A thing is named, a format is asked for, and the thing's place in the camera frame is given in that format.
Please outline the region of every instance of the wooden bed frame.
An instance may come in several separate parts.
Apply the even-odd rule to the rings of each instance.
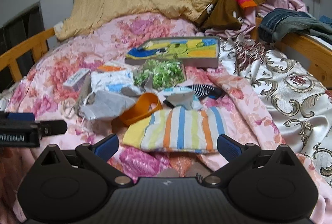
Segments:
[[[251,32],[252,39],[258,39],[257,26],[261,21],[261,18],[256,18],[256,28]],[[46,40],[54,36],[54,34],[53,28],[45,30],[5,52],[0,56],[0,71],[9,66],[13,80],[15,82],[21,80],[22,74],[16,59],[27,51],[32,50],[33,59],[36,63],[48,51]],[[331,50],[308,37],[296,33],[287,34],[281,42],[276,43],[276,47],[282,52],[285,52],[286,46],[295,49],[308,58],[311,61],[309,72],[325,87],[332,87]]]

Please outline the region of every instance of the gray face mask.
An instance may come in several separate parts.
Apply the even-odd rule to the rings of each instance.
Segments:
[[[132,98],[108,91],[97,91],[92,105],[81,106],[81,114],[88,121],[113,119],[135,105]]]

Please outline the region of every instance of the bed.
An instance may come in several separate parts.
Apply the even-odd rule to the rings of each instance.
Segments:
[[[18,82],[6,111],[32,112],[37,121],[64,119],[68,124],[66,134],[42,139],[40,148],[12,149],[11,157],[1,158],[5,170],[1,181],[4,190],[0,200],[1,223],[25,220],[16,191],[48,144],[73,149],[116,133],[120,147],[108,163],[134,181],[142,176],[157,176],[169,168],[185,176],[196,162],[212,171],[227,163],[220,154],[147,153],[125,146],[122,137],[127,128],[119,120],[89,122],[72,111],[79,93],[65,89],[63,83],[78,69],[93,71],[111,60],[123,62],[129,49],[151,38],[202,36],[189,19],[193,20],[194,14],[197,17],[198,10],[202,11],[211,0],[183,7],[187,18],[179,18],[177,0],[154,2],[75,0],[71,18],[65,21],[63,33],[57,35],[58,39],[66,40],[54,50],[48,51],[46,44],[55,34],[51,28],[0,56],[0,70],[9,66],[14,81]],[[97,4],[105,6],[103,13]],[[311,219],[315,223],[331,223],[332,141],[327,134],[331,128],[332,93],[327,88],[332,87],[329,69],[332,52],[319,42],[295,33],[275,45],[279,51],[266,47],[255,42],[260,21],[254,19],[256,28],[250,33],[251,39],[239,35],[236,40],[222,41],[218,68],[185,67],[187,81],[217,86],[227,93],[216,100],[207,98],[202,104],[204,108],[221,110],[227,134],[233,139],[242,144],[258,144],[262,149],[289,144],[319,190]],[[309,72],[282,53],[287,46],[311,61]],[[22,77],[16,59],[28,50],[32,50],[35,65]]]

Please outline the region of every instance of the pink floral bedding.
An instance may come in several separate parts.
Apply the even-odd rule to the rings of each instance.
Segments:
[[[62,84],[79,68],[94,70],[109,60],[122,61],[129,48],[136,47],[149,38],[195,34],[195,27],[187,21],[169,20],[159,14],[146,13],[114,19],[93,34],[70,39],[44,56],[21,81],[7,111],[33,112],[40,121],[64,119],[66,105],[74,103],[78,93],[64,89]],[[245,79],[229,75],[222,65],[208,71],[187,67],[186,73],[187,78],[194,83],[214,84],[228,93],[216,101],[207,99],[204,105],[221,108],[227,122],[227,132],[232,138],[243,144],[259,144],[263,149],[275,149],[278,144],[284,143],[271,115]],[[3,179],[2,185],[0,184],[1,224],[24,221],[25,217],[16,200],[16,191],[46,145],[54,143],[61,149],[73,149],[81,143],[95,143],[112,132],[117,133],[121,140],[125,130],[117,124],[117,120],[104,123],[103,130],[95,132],[92,132],[91,125],[83,124],[82,119],[76,116],[66,121],[68,131],[65,135],[44,138],[37,149],[13,149],[12,157],[1,159],[5,169],[1,173]],[[302,155],[298,157],[320,193],[311,218],[315,223],[331,223],[332,189],[315,171],[309,159]],[[120,146],[109,164],[136,180],[140,176],[155,176],[170,167],[184,176],[190,165],[198,160],[211,170],[227,163],[220,154],[148,154],[132,147]]]

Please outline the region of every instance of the yellow stripe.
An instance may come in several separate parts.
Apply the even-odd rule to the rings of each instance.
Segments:
[[[209,119],[208,115],[206,114],[206,111],[201,111],[200,114],[203,116],[203,132],[205,135],[205,141],[206,141],[206,150],[212,150],[213,149],[213,143],[212,143],[212,137],[211,137],[211,130],[209,127]]]
[[[170,111],[170,113],[168,114],[168,118],[166,120],[165,136],[164,136],[164,142],[163,142],[164,148],[169,148],[169,144],[170,144],[170,140],[171,140],[172,114],[173,114],[173,110]]]
[[[151,133],[148,150],[156,149],[156,142],[160,136],[160,133],[165,128],[165,110],[160,110],[158,116],[160,117],[160,123],[158,124],[158,127],[154,129]]]
[[[198,138],[198,113],[195,110],[191,111],[191,147],[192,149],[199,149],[199,138]]]

